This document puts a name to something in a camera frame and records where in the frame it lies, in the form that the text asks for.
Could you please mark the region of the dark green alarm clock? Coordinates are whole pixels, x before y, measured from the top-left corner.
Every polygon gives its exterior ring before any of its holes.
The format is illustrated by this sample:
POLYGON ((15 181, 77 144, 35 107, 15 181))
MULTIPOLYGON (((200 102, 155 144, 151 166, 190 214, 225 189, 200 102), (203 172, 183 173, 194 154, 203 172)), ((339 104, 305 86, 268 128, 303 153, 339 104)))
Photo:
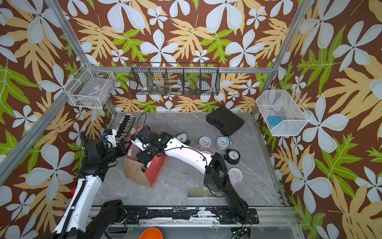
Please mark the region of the dark green alarm clock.
POLYGON ((185 145, 189 145, 191 143, 191 141, 189 140, 188 134, 185 132, 182 132, 179 135, 177 135, 176 139, 185 145))

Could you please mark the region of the red burlap canvas bag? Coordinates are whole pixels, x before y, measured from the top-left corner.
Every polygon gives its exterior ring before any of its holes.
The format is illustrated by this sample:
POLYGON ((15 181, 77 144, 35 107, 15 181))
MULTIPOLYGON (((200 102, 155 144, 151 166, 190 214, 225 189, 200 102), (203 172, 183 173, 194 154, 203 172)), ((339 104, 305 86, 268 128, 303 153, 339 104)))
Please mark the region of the red burlap canvas bag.
POLYGON ((161 170, 166 164, 168 156, 164 153, 159 153, 157 156, 154 157, 149 167, 144 167, 142 163, 137 161, 136 154, 140 151, 140 149, 135 145, 134 142, 132 142, 131 138, 142 128, 142 125, 137 125, 130 132, 128 140, 132 143, 132 145, 129 147, 123 171, 127 179, 136 182, 140 185, 146 186, 148 188, 154 188, 155 183, 157 182, 158 177, 161 173, 161 170))

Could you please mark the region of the pink twin-bell alarm clock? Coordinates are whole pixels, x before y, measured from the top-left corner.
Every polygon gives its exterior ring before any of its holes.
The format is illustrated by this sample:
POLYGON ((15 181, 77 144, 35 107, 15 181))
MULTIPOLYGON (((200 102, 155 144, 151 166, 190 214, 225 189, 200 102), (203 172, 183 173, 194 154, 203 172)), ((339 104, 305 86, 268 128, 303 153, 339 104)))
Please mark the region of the pink twin-bell alarm clock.
POLYGON ((213 155, 213 153, 209 152, 208 150, 203 150, 202 153, 204 155, 213 155))

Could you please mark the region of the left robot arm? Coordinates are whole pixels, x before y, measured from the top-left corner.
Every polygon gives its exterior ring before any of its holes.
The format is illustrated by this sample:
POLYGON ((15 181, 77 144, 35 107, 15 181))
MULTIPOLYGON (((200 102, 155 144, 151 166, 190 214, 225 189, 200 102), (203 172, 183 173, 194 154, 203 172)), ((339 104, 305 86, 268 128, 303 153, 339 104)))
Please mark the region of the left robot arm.
POLYGON ((83 131, 80 139, 85 148, 85 157, 82 168, 75 173, 77 187, 63 218, 48 236, 50 239, 99 239, 110 224, 125 222, 126 211, 121 200, 103 203, 92 221, 88 223, 87 220, 109 164, 127 155, 131 141, 121 140, 113 145, 104 135, 99 139, 88 140, 83 131))

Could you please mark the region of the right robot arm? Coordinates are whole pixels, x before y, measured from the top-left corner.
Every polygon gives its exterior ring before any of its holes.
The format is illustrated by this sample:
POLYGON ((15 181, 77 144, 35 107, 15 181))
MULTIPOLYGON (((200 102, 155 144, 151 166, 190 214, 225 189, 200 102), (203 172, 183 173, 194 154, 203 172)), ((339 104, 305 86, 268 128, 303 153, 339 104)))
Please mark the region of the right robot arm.
POLYGON ((198 151, 166 132, 152 132, 148 126, 133 134, 131 142, 140 149, 136 155, 138 161, 148 169, 155 166, 154 159, 169 156, 199 170, 204 176, 204 186, 211 194, 225 200, 234 221, 241 224, 246 222, 248 204, 233 188, 221 154, 211 155, 198 151))

